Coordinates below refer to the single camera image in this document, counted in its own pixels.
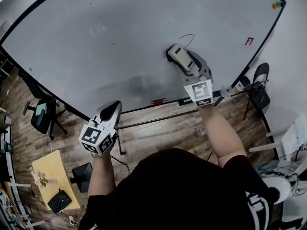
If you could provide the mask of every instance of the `chair armrest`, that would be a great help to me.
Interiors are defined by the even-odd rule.
[[[42,122],[42,119],[43,119],[44,114],[45,114],[45,110],[42,110],[42,111],[40,112],[40,115],[39,115],[38,120],[37,120],[37,126],[39,126],[40,123]]]
[[[29,107],[29,104],[30,104],[30,102],[27,102],[27,103],[26,103],[26,105],[25,105],[25,107],[24,107],[23,115],[25,115],[25,113],[27,112],[28,107]]]

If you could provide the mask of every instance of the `metal bar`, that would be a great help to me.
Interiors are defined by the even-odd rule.
[[[158,122],[158,121],[170,119],[170,118],[173,118],[173,117],[180,117],[180,116],[183,116],[183,115],[186,115],[186,114],[195,113],[195,112],[198,112],[198,109],[192,110],[192,111],[188,111],[188,112],[185,112],[185,113],[180,113],[180,114],[175,114],[175,115],[167,116],[167,117],[161,117],[161,118],[158,118],[158,119],[149,120],[149,121],[145,121],[145,122],[141,122],[141,123],[137,123],[137,124],[133,124],[133,125],[126,125],[126,126],[116,127],[115,130],[120,130],[120,129],[124,129],[124,128],[131,128],[131,127],[135,127],[135,126],[139,126],[139,125],[150,124],[150,123],[153,123],[153,122]]]
[[[287,126],[287,127],[280,128],[280,129],[277,129],[277,130],[275,130],[275,131],[266,133],[266,134],[265,134],[265,137],[275,136],[275,135],[277,135],[277,134],[279,134],[279,133],[282,133],[282,132],[287,131],[289,128],[290,128],[290,125]]]
[[[9,74],[5,70],[3,70],[2,68],[0,70],[3,71],[9,77]]]
[[[121,155],[126,155],[127,153],[125,151],[121,150],[121,145],[120,145],[120,140],[119,140],[119,132],[118,130],[116,130],[116,134],[117,134],[117,139],[118,139],[118,148],[119,148],[119,154]]]
[[[252,108],[248,109],[248,112],[249,112],[251,109],[253,109],[253,108],[255,108],[255,107],[253,106]]]
[[[246,106],[246,110],[245,110],[245,113],[244,113],[244,118],[243,118],[243,120],[245,120],[246,114],[248,113],[249,101],[250,101],[250,98],[248,97],[248,105]]]
[[[244,94],[244,93],[246,93],[246,92],[247,92],[246,90],[242,90],[241,92],[232,94],[230,97],[233,97],[233,96],[236,96],[236,95],[239,95],[239,94]]]
[[[6,110],[4,110],[3,108],[0,107],[0,112],[6,113]]]
[[[281,142],[275,142],[275,143],[271,143],[271,144],[267,144],[267,145],[263,145],[263,146],[250,148],[250,149],[248,149],[248,151],[249,152],[264,151],[264,150],[269,150],[269,149],[273,149],[273,148],[278,148],[281,145],[282,145]]]
[[[0,68],[2,68],[3,66],[4,66],[4,64],[8,61],[9,59],[8,58],[6,58],[6,60],[2,63],[2,65],[1,65],[1,67]]]
[[[20,187],[31,187],[31,184],[18,184],[18,183],[12,183],[12,182],[7,182],[9,186],[20,186]]]
[[[46,222],[44,220],[41,220],[41,221],[38,221],[38,222],[35,222],[35,223],[27,224],[25,227],[26,228],[35,227],[35,226],[38,226],[38,225],[41,225],[41,224],[44,224],[44,223],[46,223]]]

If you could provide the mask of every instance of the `office chair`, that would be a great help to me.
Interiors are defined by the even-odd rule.
[[[58,118],[64,112],[66,112],[66,109],[56,114],[56,106],[58,106],[56,99],[53,96],[45,94],[38,87],[38,85],[32,79],[30,79],[30,77],[26,73],[19,71],[18,75],[24,80],[26,85],[29,87],[32,95],[35,98],[40,99],[36,107],[30,106],[30,102],[27,102],[24,107],[23,115],[25,115],[27,110],[34,111],[31,119],[31,124],[36,130],[38,130],[43,134],[46,134],[48,132],[48,128],[50,125],[50,131],[49,131],[50,139],[54,139],[54,136],[52,136],[54,123],[56,123],[66,135],[68,133],[67,130],[65,130],[63,126],[58,122]],[[42,110],[40,115],[36,115],[37,107],[45,103],[46,103],[46,110]]]
[[[268,80],[269,70],[270,66],[268,63],[263,63],[259,65],[255,71],[252,84],[246,88],[248,93],[248,104],[246,106],[243,120],[245,120],[247,112],[251,110],[248,109],[250,101],[253,102],[253,105],[254,107],[256,107],[257,110],[262,110],[271,102],[268,94],[264,89],[265,84]],[[262,75],[265,76],[265,80],[260,81],[259,78]]]

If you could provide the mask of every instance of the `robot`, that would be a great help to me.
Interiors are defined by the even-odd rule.
[[[172,45],[165,54],[174,64],[191,100],[197,106],[213,104],[213,78],[207,62],[180,44]]]
[[[86,150],[101,156],[114,147],[118,137],[114,128],[119,122],[121,110],[121,102],[114,101],[96,111],[89,123],[83,126],[79,136],[79,142]]]

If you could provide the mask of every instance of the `person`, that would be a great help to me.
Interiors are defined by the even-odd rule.
[[[96,156],[80,230],[188,227],[255,228],[246,192],[273,202],[243,144],[213,105],[199,108],[219,166],[181,149],[140,161],[115,187],[110,153]]]

